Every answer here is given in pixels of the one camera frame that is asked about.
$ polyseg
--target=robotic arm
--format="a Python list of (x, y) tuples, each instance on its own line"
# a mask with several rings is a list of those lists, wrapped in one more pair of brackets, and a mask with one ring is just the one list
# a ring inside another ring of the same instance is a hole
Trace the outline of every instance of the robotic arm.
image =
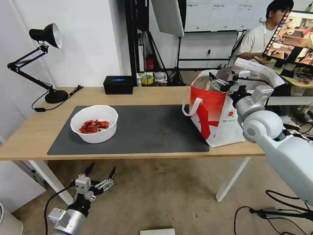
[(257, 143), (268, 163), (294, 193), (313, 206), (312, 146), (305, 139), (291, 135), (277, 114), (265, 110), (264, 103), (274, 91), (270, 86), (258, 86), (249, 94), (237, 82), (238, 76), (235, 74), (234, 81), (229, 82), (213, 79), (212, 85), (232, 98), (245, 139)]
[(107, 180), (98, 182), (88, 177), (94, 164), (95, 163), (92, 163), (87, 167), (85, 172), (80, 174), (75, 180), (75, 202), (69, 205), (67, 210), (54, 208), (48, 215), (48, 218), (54, 224), (54, 229), (57, 230), (60, 235), (80, 234), (81, 226), (89, 214), (88, 210), (90, 209), (91, 203), (95, 201), (97, 195), (104, 193), (114, 185), (113, 178), (115, 176), (116, 167), (113, 168)]

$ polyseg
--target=man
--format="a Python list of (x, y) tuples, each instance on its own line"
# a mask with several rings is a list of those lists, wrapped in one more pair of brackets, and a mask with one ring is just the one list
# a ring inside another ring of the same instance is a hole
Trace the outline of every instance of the man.
[(287, 10), (293, 8), (293, 0), (274, 0), (266, 10), (266, 22), (248, 32), (234, 56), (251, 60), (262, 57), (268, 42)]

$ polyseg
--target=desk lamp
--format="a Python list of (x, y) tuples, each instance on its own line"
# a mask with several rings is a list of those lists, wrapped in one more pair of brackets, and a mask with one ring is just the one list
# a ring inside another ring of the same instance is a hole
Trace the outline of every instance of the desk lamp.
[[(27, 55), (23, 56), (22, 58), (12, 63), (9, 63), (7, 65), (8, 69), (12, 70), (15, 73), (18, 73), (19, 75), (27, 78), (28, 80), (36, 83), (37, 85), (47, 89), (49, 91), (49, 93), (45, 96), (45, 100), (47, 103), (60, 103), (60, 102), (66, 101), (68, 98), (68, 93), (66, 91), (56, 90), (53, 88), (51, 84), (35, 79), (34, 77), (21, 71), (22, 67), (24, 67), (25, 65), (28, 65), (29, 63), (33, 62), (34, 60), (37, 60), (38, 58), (48, 53), (49, 46), (46, 45), (44, 42), (47, 42), (56, 48), (59, 48), (59, 49), (62, 48), (62, 40), (61, 40), (61, 35), (59, 32), (58, 26), (55, 23), (52, 23), (46, 26), (43, 30), (31, 29), (29, 31), (29, 35), (33, 40), (37, 41), (38, 44), (40, 44), (41, 46), (39, 46), (34, 51), (28, 53)], [(23, 60), (39, 50), (42, 51), (40, 55), (32, 59)]]

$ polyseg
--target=screen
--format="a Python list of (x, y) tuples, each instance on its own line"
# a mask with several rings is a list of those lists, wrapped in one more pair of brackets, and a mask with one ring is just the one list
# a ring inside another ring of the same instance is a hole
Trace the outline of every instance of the screen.
[(263, 55), (288, 63), (313, 65), (313, 14), (286, 12)]

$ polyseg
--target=lamp base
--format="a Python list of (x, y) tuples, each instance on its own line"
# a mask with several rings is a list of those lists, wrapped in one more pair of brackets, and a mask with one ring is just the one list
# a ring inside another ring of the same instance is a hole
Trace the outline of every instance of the lamp base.
[(45, 100), (47, 103), (60, 103), (66, 101), (67, 98), (68, 93), (63, 90), (49, 91), (49, 93), (45, 96)]

